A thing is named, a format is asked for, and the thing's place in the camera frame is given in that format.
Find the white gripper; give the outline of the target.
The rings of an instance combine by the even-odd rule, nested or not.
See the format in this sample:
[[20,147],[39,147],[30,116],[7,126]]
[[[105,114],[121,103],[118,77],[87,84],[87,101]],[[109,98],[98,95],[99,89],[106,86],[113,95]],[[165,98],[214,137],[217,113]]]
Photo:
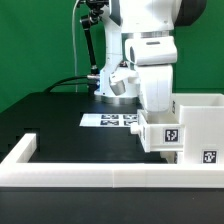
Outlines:
[[133,38],[125,41],[125,55],[139,78],[139,98],[148,113],[166,113],[170,108],[172,64],[177,48],[172,36]]

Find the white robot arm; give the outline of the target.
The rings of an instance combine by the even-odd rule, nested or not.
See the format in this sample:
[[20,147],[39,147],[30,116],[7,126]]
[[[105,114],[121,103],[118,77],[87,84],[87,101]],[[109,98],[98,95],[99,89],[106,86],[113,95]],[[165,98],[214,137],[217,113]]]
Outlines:
[[193,24],[207,0],[109,0],[104,8],[106,63],[98,95],[139,98],[148,113],[170,108],[172,65],[178,53],[172,31]]

